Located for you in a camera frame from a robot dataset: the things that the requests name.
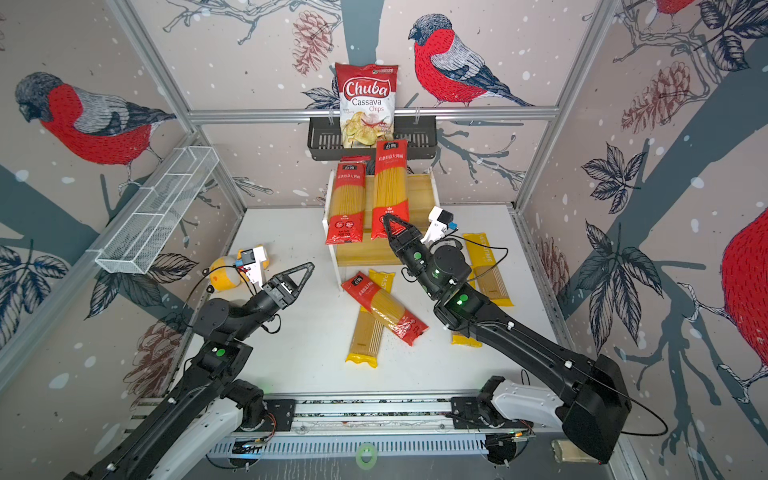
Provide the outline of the red spaghetti bag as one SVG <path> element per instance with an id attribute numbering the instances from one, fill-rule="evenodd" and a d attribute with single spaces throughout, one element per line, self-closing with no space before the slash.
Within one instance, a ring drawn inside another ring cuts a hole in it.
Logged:
<path id="1" fill-rule="evenodd" d="M 368 156 L 343 157 L 330 195 L 327 245 L 363 241 Z"/>
<path id="2" fill-rule="evenodd" d="M 412 346 L 428 326 L 391 295 L 394 276 L 394 273 L 375 270 L 370 270 L 368 275 L 359 271 L 341 287 L 362 309 L 371 313 L 375 321 Z"/>
<path id="3" fill-rule="evenodd" d="M 371 238 L 386 238 L 383 217 L 410 222 L 407 197 L 407 140 L 379 141 L 376 149 Z"/>

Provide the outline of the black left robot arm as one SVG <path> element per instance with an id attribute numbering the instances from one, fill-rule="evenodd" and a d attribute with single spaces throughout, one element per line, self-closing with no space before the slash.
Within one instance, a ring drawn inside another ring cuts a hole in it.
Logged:
<path id="1" fill-rule="evenodd" d="M 181 379 L 140 425 L 86 473 L 86 479 L 181 479 L 225 435 L 270 417 L 264 392 L 241 379 L 247 339 L 298 298 L 311 262 L 275 274 L 244 305 L 208 301 L 192 328 L 204 343 Z"/>

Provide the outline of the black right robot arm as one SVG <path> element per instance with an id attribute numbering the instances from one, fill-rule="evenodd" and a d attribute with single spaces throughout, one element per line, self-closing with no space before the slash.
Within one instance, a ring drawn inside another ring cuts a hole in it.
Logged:
<path id="1" fill-rule="evenodd" d="M 433 301 L 441 323 L 492 347 L 542 381 L 559 402 L 532 405 L 543 413 L 540 423 L 560 427 L 584 453 L 608 462 L 638 403 L 628 394 L 617 363 L 560 346 L 505 313 L 471 286 L 471 269 L 459 248 L 430 250 L 414 225 L 391 213 L 384 215 L 383 225 L 391 250 Z"/>

